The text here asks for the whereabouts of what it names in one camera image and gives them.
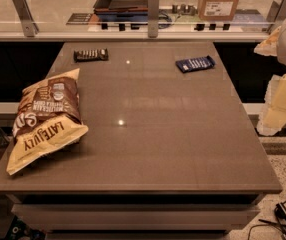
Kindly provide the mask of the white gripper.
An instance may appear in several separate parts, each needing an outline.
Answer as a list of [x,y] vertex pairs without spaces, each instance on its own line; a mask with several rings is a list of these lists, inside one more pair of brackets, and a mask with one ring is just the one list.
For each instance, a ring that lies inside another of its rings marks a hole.
[[[286,19],[267,39],[259,43],[254,52],[274,56],[286,65]],[[266,89],[265,103],[259,113],[256,129],[263,136],[273,136],[286,125],[286,74],[273,75]]]

